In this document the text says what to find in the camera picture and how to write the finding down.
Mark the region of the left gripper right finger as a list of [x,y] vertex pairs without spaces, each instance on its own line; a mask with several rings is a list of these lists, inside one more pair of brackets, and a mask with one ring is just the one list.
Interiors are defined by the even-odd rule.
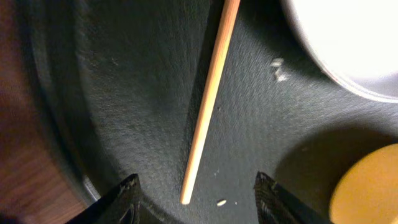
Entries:
[[256,175],[254,195],[261,224],[332,224],[264,172]]

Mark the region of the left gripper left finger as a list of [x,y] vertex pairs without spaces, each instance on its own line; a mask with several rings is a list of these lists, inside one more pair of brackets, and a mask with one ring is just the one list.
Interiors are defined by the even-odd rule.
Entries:
[[67,224],[136,224],[140,200],[139,177],[132,174]]

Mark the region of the yellow bowl with shells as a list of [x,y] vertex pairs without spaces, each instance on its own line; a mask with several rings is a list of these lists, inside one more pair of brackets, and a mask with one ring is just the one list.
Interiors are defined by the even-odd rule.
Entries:
[[397,144],[349,169],[332,194],[329,216],[333,223],[397,223]]

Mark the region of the grey round plate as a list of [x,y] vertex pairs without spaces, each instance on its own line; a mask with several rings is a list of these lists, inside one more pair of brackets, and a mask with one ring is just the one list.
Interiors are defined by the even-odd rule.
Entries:
[[283,0],[287,22],[334,82],[397,103],[397,0]]

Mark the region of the wooden chopstick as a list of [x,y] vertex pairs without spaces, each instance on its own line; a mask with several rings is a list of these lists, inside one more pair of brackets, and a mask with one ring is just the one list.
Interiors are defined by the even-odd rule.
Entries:
[[188,205],[191,201],[239,4],[240,0],[226,0],[223,5],[183,179],[180,194],[180,203],[182,205]]

